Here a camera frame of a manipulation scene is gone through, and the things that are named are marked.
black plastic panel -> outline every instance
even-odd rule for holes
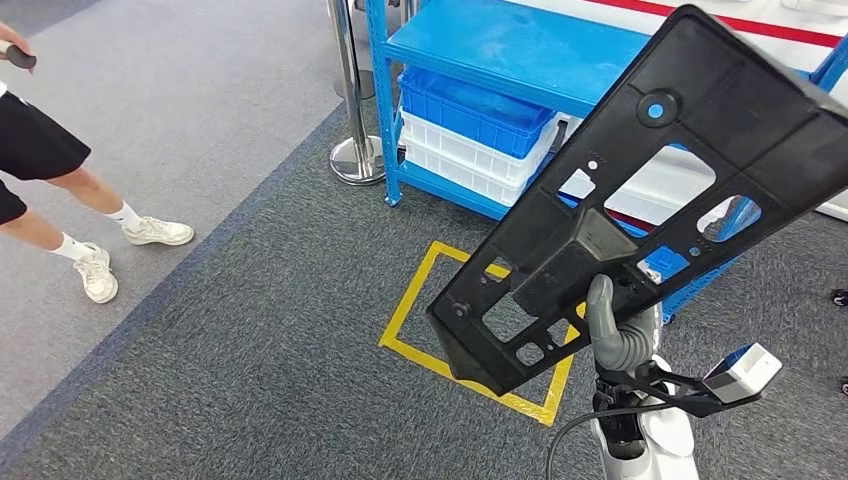
[[[454,376],[509,392],[588,345],[576,307],[596,274],[613,278],[614,310],[624,319],[829,199],[848,185],[846,118],[826,93],[708,14],[677,9],[430,305]],[[632,237],[604,201],[669,144],[698,156],[716,181],[650,235]],[[569,208],[557,191],[575,170],[588,172],[590,161],[598,163],[590,172],[596,188]],[[697,220],[735,195],[759,205],[759,221],[724,242],[704,238]],[[638,263],[661,246],[689,266],[656,284]],[[512,273],[486,282],[483,272],[497,257]],[[509,294],[537,320],[502,342],[481,319]],[[581,335],[559,346],[547,329],[561,318]],[[544,358],[525,366],[516,351],[529,342]]]

black cable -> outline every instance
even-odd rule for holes
[[[565,437],[565,435],[571,431],[574,427],[588,422],[589,420],[594,420],[596,418],[603,417],[614,417],[616,415],[631,415],[638,413],[647,413],[647,412],[655,412],[657,410],[665,410],[666,408],[672,408],[674,405],[668,403],[660,403],[658,405],[645,405],[641,407],[631,407],[631,408],[619,408],[614,410],[604,410],[601,412],[592,412],[587,413],[586,415],[581,415],[574,420],[568,422],[564,427],[562,427],[554,437],[554,440],[551,442],[551,446],[548,447],[548,459],[545,462],[545,480],[553,480],[553,469],[554,469],[554,452],[556,451],[556,447]]]

black shorts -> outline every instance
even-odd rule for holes
[[[0,97],[0,171],[20,180],[51,180],[78,169],[91,149],[10,92]],[[0,225],[27,207],[0,181]]]

yellow tape square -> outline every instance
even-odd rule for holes
[[[398,340],[398,332],[400,332],[403,322],[409,315],[409,311],[412,309],[412,305],[415,302],[416,297],[418,297],[418,292],[424,285],[424,281],[427,279],[427,275],[429,275],[430,270],[433,268],[433,265],[435,265],[436,259],[439,255],[445,255],[460,263],[467,262],[470,257],[469,254],[461,250],[457,250],[450,245],[446,245],[441,242],[433,242],[427,250],[427,253],[424,255],[421,265],[419,265],[418,270],[412,277],[412,281],[409,282],[409,287],[407,287],[406,292],[398,303],[398,307],[392,315],[391,320],[389,320],[389,324],[386,326],[383,336],[380,337],[378,345],[394,350],[418,365],[432,370],[443,377],[449,378],[460,385],[468,387],[480,395],[491,398],[492,400],[517,412],[534,418],[543,425],[553,425],[557,409],[559,408],[560,401],[562,400],[562,394],[565,391],[565,383],[568,379],[568,372],[571,370],[572,357],[568,357],[561,361],[554,368],[554,374],[551,379],[551,384],[548,387],[548,393],[545,396],[545,402],[542,405],[538,405],[513,393],[507,393],[502,397],[498,397],[488,388],[480,385],[479,383],[454,380],[450,372],[450,367],[447,363]],[[490,275],[498,278],[504,278],[509,274],[509,270],[497,265],[490,265],[486,271]],[[569,327],[565,336],[565,341],[569,342],[577,336],[577,330],[574,327]]]

white sock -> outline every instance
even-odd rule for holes
[[[106,216],[118,222],[120,226],[127,230],[135,231],[141,226],[141,217],[135,213],[132,207],[127,205],[127,202],[124,202],[124,206],[117,212],[106,214]]]
[[[62,246],[56,250],[50,250],[50,253],[55,253],[56,255],[61,255],[74,261],[94,253],[94,250],[69,237],[67,233],[63,233],[62,237]]]

